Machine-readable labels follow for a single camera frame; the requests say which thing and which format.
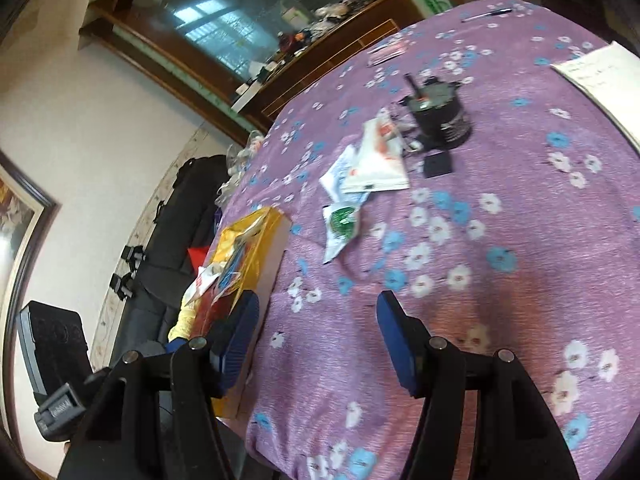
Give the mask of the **white red-text sachet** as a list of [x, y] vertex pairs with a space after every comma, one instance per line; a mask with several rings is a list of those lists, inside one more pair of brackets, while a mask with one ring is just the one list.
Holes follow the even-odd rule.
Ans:
[[402, 191], [409, 177], [402, 158], [401, 135], [387, 108], [381, 108], [362, 126], [355, 161], [341, 183], [343, 193]]

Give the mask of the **white desiccant packet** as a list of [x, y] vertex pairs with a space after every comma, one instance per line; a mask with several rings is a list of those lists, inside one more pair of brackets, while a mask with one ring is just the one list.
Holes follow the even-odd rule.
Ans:
[[322, 188], [329, 195], [332, 203], [362, 205], [369, 197], [369, 192], [345, 193], [342, 184], [352, 169], [356, 157], [356, 148], [348, 144], [333, 165], [319, 179]]

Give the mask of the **yellow taped foam box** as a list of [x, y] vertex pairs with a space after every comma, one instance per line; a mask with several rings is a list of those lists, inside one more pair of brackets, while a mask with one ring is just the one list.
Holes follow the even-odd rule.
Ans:
[[[291, 220], [279, 209], [256, 210], [224, 228], [208, 265], [203, 268], [182, 296], [175, 326], [168, 334], [168, 351], [192, 339], [204, 338], [209, 353], [209, 331], [224, 320], [240, 300], [244, 290], [254, 292], [260, 305], [256, 333], [240, 377], [227, 393], [213, 393], [214, 414], [234, 419], [252, 366], [254, 350], [264, 326], [270, 296], [284, 256]], [[212, 381], [212, 368], [203, 370], [206, 384]]]

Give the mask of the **red bag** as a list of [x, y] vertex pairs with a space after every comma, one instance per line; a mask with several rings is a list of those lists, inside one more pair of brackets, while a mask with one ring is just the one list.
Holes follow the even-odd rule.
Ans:
[[208, 253], [208, 247], [189, 247], [188, 256], [196, 275], [200, 274], [201, 270], [206, 267], [206, 255]]

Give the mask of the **black sofa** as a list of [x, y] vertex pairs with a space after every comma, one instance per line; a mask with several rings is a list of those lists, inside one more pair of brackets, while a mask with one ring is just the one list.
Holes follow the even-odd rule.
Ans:
[[228, 180], [224, 155], [187, 160], [168, 199], [155, 209], [149, 241], [122, 250], [120, 258], [128, 272], [114, 274], [110, 281], [111, 290], [124, 303], [112, 363], [129, 350], [142, 352], [168, 343], [182, 296], [198, 272], [190, 251], [207, 249], [213, 241], [221, 219], [215, 200]]

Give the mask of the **green white sachet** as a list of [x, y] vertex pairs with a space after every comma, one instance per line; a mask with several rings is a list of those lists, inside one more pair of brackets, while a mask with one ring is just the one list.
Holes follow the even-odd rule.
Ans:
[[360, 233], [361, 209], [360, 204], [350, 203], [333, 203], [322, 209], [326, 226], [324, 264], [334, 260], [352, 240], [356, 240]]

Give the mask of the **framed picture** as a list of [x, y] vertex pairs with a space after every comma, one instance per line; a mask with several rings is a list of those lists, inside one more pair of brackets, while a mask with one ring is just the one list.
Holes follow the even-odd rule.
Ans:
[[18, 311], [57, 209], [48, 193], [1, 156], [1, 425], [17, 448], [22, 446], [14, 393]]

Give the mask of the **black square piece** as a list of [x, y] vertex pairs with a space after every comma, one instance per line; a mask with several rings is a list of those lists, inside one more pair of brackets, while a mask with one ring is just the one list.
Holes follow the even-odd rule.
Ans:
[[423, 159], [423, 175], [425, 179], [436, 178], [451, 174], [454, 171], [454, 164], [450, 151], [440, 151], [438, 153], [427, 154]]

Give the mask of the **clear plastic bags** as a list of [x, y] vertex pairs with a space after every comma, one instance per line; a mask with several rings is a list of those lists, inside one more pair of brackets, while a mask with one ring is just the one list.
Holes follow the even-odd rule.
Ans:
[[224, 209], [228, 204], [264, 142], [265, 136], [258, 130], [252, 130], [244, 148], [238, 148], [235, 145], [228, 148], [226, 164], [229, 179], [218, 188], [215, 204], [219, 208]]

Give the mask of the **purple floral tablecloth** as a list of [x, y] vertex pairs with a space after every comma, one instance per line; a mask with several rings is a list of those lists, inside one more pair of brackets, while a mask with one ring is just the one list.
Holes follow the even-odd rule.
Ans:
[[[497, 8], [513, 12], [461, 23]], [[547, 401], [584, 479], [639, 414], [639, 159], [551, 65], [598, 36], [522, 0], [477, 0], [403, 29], [405, 54], [360, 54], [282, 110], [229, 200], [291, 219], [232, 428], [293, 479], [396, 479], [421, 404], [399, 385], [375, 318], [384, 289], [459, 348], [511, 349]], [[460, 81], [472, 120], [451, 174], [406, 160], [403, 191], [374, 193], [324, 264], [319, 179], [362, 126], [408, 93], [405, 74]]]

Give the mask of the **black electric motor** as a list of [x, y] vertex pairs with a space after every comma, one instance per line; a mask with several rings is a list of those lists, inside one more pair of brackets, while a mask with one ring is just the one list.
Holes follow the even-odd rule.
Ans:
[[472, 122], [460, 96], [460, 81], [429, 76], [420, 84], [410, 74], [405, 81], [412, 90], [404, 105], [418, 127], [418, 140], [425, 151], [453, 150], [472, 134]]

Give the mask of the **pink packet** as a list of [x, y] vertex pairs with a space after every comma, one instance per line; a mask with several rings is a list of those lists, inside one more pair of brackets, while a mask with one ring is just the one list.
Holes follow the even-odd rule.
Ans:
[[387, 44], [383, 44], [381, 47], [376, 47], [368, 52], [368, 65], [378, 66], [392, 58], [398, 58], [398, 56], [407, 52], [408, 47], [409, 44], [405, 40], [389, 41]]

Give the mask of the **wooden cabinet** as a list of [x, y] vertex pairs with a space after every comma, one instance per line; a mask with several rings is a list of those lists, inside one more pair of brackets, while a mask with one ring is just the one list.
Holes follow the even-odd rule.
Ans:
[[92, 0], [103, 44], [235, 141], [325, 74], [461, 0]]

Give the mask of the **white paper sheet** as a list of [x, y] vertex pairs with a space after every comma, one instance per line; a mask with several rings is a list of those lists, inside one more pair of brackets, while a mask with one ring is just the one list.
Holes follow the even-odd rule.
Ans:
[[620, 129], [639, 151], [640, 77], [639, 58], [617, 42], [574, 60], [552, 64]]

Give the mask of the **black pen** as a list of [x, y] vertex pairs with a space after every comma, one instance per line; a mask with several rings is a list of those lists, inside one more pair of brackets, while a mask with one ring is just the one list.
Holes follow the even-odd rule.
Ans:
[[494, 16], [506, 15], [513, 12], [513, 8], [497, 8], [491, 9], [488, 12], [467, 16], [461, 19], [461, 23], [469, 23], [482, 18], [493, 18]]

